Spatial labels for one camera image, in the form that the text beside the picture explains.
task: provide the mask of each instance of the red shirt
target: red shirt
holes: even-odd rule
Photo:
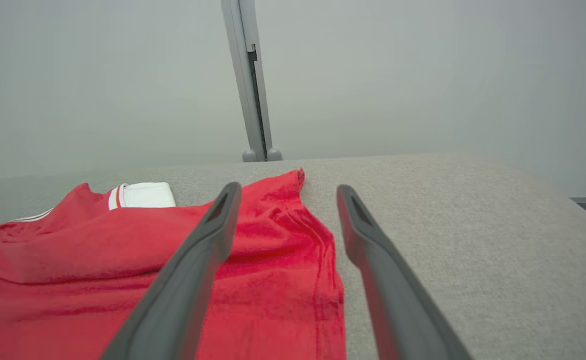
[[[299,170],[243,188],[198,358],[346,357],[334,237],[302,204],[303,183]],[[123,207],[121,189],[82,184],[0,225],[0,358],[98,358],[210,205]]]

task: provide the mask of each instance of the white stripe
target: white stripe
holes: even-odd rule
[[[122,185],[120,185],[119,188],[119,205],[122,208],[126,208],[127,207],[127,203],[124,201],[124,191],[125,191],[125,187],[128,187],[129,184],[124,183]]]
[[[19,218],[19,219],[12,219],[11,221],[12,222],[13,221],[19,221],[21,223],[28,223],[28,222],[31,222],[31,221],[38,221],[39,219],[43,219],[44,217],[46,217],[51,212],[51,210],[53,210],[53,208],[50,208],[49,210],[46,210],[46,211],[42,212],[39,215],[27,216],[25,218]]]
[[[118,187],[115,187],[115,189],[112,189],[110,191],[110,194],[108,194],[108,209],[109,210],[113,210],[113,209],[117,209],[118,207],[118,201],[115,199],[116,194],[118,193]]]

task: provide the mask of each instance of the gray vertical post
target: gray vertical post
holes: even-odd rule
[[[282,159],[273,148],[254,0],[222,0],[228,46],[249,146],[257,161]]]

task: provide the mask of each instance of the gray table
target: gray table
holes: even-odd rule
[[[168,182],[179,206],[303,167],[302,201],[335,235],[347,354],[371,359],[364,288],[344,252],[337,185],[354,187],[476,359],[586,359],[586,212],[515,168],[426,154],[251,162],[0,179],[0,223],[73,187]]]

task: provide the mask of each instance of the white backdrop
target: white backdrop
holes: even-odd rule
[[[247,149],[219,1],[0,1],[0,178]]]
[[[284,159],[469,151],[586,197],[586,0],[256,0]]]

